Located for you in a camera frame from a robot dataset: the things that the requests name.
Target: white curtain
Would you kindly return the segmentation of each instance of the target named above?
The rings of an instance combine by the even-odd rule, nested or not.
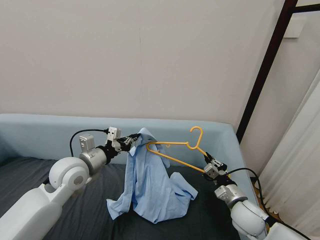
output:
[[[320,239],[320,71],[259,178],[266,206]]]

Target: plastic hanger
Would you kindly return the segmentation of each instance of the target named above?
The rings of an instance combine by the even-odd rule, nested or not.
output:
[[[201,127],[199,127],[199,126],[194,126],[194,127],[192,127],[192,128],[190,129],[190,133],[191,133],[194,129],[199,129],[199,130],[200,130],[200,136],[199,136],[198,141],[196,142],[196,145],[195,145],[195,146],[190,146],[188,141],[186,141],[186,142],[176,142],[176,141],[152,141],[152,142],[148,142],[148,143],[146,144],[146,149],[147,149],[149,152],[152,152],[152,153],[157,154],[157,155],[159,155],[159,156],[165,157],[165,158],[170,159],[170,160],[172,160],[172,161],[176,161],[176,162],[178,162],[178,163],[180,163],[180,164],[186,165],[186,166],[188,166],[188,167],[190,167],[190,168],[193,168],[193,169],[195,169],[195,170],[198,170],[198,171],[201,172],[201,173],[205,173],[205,171],[204,171],[203,169],[201,169],[201,168],[198,168],[198,167],[196,167],[196,166],[193,166],[193,165],[191,165],[191,164],[189,164],[189,163],[186,163],[186,162],[184,162],[184,161],[178,160],[178,159],[176,159],[176,158],[173,158],[173,157],[168,156],[168,155],[166,155],[166,154],[163,154],[163,153],[161,153],[161,152],[151,150],[151,149],[149,148],[149,145],[150,145],[150,144],[166,144],[166,147],[167,147],[167,148],[169,148],[170,145],[186,145],[188,149],[190,149],[190,150],[198,150],[200,153],[202,153],[203,155],[207,156],[206,152],[203,151],[203,150],[199,147],[200,142],[201,142],[201,139],[202,139],[202,135],[204,134],[204,131],[202,130]]]

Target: dark gray mattress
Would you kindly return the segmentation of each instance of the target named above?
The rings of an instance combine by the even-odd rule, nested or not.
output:
[[[25,192],[37,188],[55,160],[32,157],[9,159],[0,166],[0,216]],[[169,175],[180,172],[198,191],[186,216],[153,224],[133,210],[112,220],[106,199],[116,200],[124,190],[125,165],[108,164],[93,183],[63,206],[58,222],[46,240],[238,240],[230,210],[214,195],[212,182],[191,168],[172,166]]]

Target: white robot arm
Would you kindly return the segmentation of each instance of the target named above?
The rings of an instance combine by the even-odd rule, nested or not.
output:
[[[266,214],[260,207],[248,201],[237,184],[229,178],[227,166],[208,154],[205,156],[207,165],[204,167],[205,177],[213,180],[218,188],[214,191],[216,197],[223,200],[231,209],[232,224],[237,231],[250,240],[258,240],[258,236],[269,224],[269,232],[264,240],[306,240],[302,233],[298,234],[289,227],[279,223]]]
[[[41,240],[62,213],[62,206],[77,191],[94,179],[103,165],[121,151],[129,151],[138,134],[120,137],[121,130],[110,127],[105,146],[95,147],[90,134],[79,137],[79,158],[57,161],[48,180],[26,192],[1,218],[2,240]]]

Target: dark brown pole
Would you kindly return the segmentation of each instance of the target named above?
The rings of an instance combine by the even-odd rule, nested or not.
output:
[[[271,66],[275,60],[276,54],[280,47],[281,41],[285,35],[286,29],[288,27],[289,21],[293,14],[293,8],[296,6],[298,0],[285,0],[279,19],[275,25],[269,46],[264,55],[260,70],[256,76],[250,97],[245,106],[245,110],[240,121],[238,130],[236,131],[236,137],[238,138],[239,143],[245,134],[249,120],[252,113],[254,112],[255,106],[257,104],[258,98],[264,87],[266,79],[268,77]]]

